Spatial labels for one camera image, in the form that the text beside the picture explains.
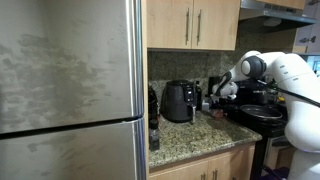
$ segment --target pot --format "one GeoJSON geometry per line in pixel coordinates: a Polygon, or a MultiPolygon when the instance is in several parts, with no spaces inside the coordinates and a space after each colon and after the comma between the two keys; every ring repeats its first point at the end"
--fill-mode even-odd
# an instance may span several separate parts
{"type": "Polygon", "coordinates": [[[254,104],[268,105],[276,102],[277,95],[266,91],[253,91],[252,101],[254,104]]]}
{"type": "Polygon", "coordinates": [[[264,106],[259,105],[243,105],[240,107],[240,110],[257,119],[259,121],[283,121],[281,120],[282,114],[275,110],[264,106]]]}

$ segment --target stainless steel refrigerator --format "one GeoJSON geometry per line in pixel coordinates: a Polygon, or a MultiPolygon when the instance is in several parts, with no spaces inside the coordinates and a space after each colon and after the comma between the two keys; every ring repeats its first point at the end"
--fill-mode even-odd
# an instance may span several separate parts
{"type": "Polygon", "coordinates": [[[0,179],[145,179],[139,0],[0,1],[0,179]]]}

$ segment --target kitchen appliance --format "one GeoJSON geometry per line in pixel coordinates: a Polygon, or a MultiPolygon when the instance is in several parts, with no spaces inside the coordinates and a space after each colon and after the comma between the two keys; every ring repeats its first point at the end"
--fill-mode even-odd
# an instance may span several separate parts
{"type": "Polygon", "coordinates": [[[195,87],[187,80],[167,82],[163,90],[160,113],[172,122],[194,121],[197,98],[195,87]]]}
{"type": "Polygon", "coordinates": [[[303,10],[268,4],[256,0],[241,0],[239,30],[270,33],[316,23],[303,15],[303,10]]]}
{"type": "MultiPolygon", "coordinates": [[[[287,122],[287,117],[282,116],[277,121],[268,120],[268,121],[260,121],[259,119],[250,116],[243,111],[241,111],[241,106],[238,104],[224,104],[222,106],[224,113],[227,114],[227,117],[230,120],[233,120],[236,123],[239,123],[262,136],[260,141],[256,142],[255,152],[252,162],[251,168],[251,180],[259,179],[263,173],[263,166],[269,165],[271,162],[270,158],[274,158],[274,156],[269,156],[272,152],[271,149],[279,146],[288,147],[289,142],[285,139],[284,128],[287,122]],[[282,144],[279,143],[274,144],[275,140],[281,140],[282,144]]],[[[276,106],[272,106],[271,108],[274,111],[278,111],[276,106]]]]}
{"type": "Polygon", "coordinates": [[[140,1],[0,9],[0,179],[146,179],[140,1]]]}

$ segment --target granite countertop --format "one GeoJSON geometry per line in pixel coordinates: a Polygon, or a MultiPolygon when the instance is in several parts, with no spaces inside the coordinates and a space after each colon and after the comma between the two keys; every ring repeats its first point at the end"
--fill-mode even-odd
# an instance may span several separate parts
{"type": "Polygon", "coordinates": [[[260,134],[227,118],[196,113],[196,121],[172,123],[160,118],[160,149],[149,151],[149,168],[173,163],[236,145],[261,140],[260,134]]]}

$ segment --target cabinet door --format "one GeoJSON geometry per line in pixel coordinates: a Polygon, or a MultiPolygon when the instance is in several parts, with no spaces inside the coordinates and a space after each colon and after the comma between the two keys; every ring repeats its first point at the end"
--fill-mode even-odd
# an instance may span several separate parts
{"type": "Polygon", "coordinates": [[[148,0],[150,48],[191,48],[193,0],[148,0]]]}
{"type": "Polygon", "coordinates": [[[304,4],[305,0],[277,0],[277,5],[295,9],[304,9],[304,4]]]}
{"type": "Polygon", "coordinates": [[[234,50],[240,0],[194,0],[192,49],[234,50]]]}
{"type": "MultiPolygon", "coordinates": [[[[309,1],[305,2],[305,8],[303,14],[309,18],[315,18],[317,12],[317,4],[308,5],[309,1]]],[[[308,42],[304,39],[309,39],[312,31],[312,25],[304,26],[297,29],[297,34],[294,42],[294,46],[307,46],[308,42]]]]}
{"type": "Polygon", "coordinates": [[[315,38],[314,42],[308,42],[307,52],[320,52],[320,3],[316,4],[318,6],[315,18],[317,23],[312,25],[312,31],[310,38],[315,38]]]}
{"type": "Polygon", "coordinates": [[[208,179],[246,180],[250,178],[254,147],[242,149],[209,161],[208,179]]]}
{"type": "Polygon", "coordinates": [[[303,9],[305,0],[257,0],[260,2],[276,4],[279,6],[291,7],[295,9],[303,9]]]}
{"type": "Polygon", "coordinates": [[[257,1],[265,2],[265,3],[270,3],[270,4],[277,4],[277,1],[278,1],[278,0],[257,0],[257,1]]]}
{"type": "Polygon", "coordinates": [[[297,149],[295,147],[286,147],[280,149],[277,154],[277,164],[275,169],[279,169],[281,167],[291,167],[291,162],[293,158],[293,154],[297,149]]]}
{"type": "Polygon", "coordinates": [[[203,180],[207,179],[208,162],[182,167],[162,174],[151,175],[149,180],[203,180]]]}

